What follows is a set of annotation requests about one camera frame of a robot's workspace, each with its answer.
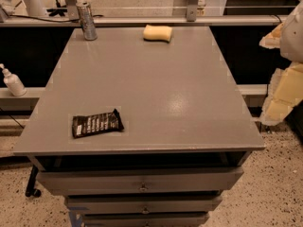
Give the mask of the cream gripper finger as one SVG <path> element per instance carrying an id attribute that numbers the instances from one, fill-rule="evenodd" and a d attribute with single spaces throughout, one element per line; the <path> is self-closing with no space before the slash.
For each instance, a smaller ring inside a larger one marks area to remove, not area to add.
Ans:
<path id="1" fill-rule="evenodd" d="M 303 64 L 292 62 L 285 70 L 277 68 L 271 77 L 259 121 L 266 126 L 275 126 L 302 100 Z"/>
<path id="2" fill-rule="evenodd" d="M 259 45 L 268 49 L 280 48 L 280 37 L 283 26 L 283 23 L 276 26 L 270 33 L 260 40 Z"/>

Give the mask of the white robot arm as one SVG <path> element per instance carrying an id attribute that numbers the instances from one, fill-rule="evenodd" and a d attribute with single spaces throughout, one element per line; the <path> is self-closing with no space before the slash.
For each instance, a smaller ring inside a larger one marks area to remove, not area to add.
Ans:
<path id="1" fill-rule="evenodd" d="M 263 125 L 275 126 L 303 100 L 303 2 L 285 22 L 263 37 L 259 45 L 278 48 L 281 57 L 291 62 L 286 69 L 276 69 L 271 76 L 268 96 L 259 117 Z"/>

